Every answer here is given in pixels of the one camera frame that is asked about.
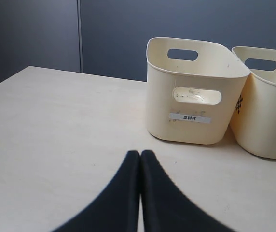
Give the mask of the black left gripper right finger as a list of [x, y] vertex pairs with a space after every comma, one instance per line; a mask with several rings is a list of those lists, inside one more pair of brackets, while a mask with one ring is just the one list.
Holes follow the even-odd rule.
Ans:
[[188, 199], [169, 178], [155, 153], [140, 157], [142, 210], [146, 232], [232, 232]]

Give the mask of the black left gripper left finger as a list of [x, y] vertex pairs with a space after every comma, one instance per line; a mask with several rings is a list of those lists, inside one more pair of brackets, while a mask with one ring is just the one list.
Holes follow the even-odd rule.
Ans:
[[136, 232], [140, 201], [140, 154], [127, 152], [103, 191], [55, 232]]

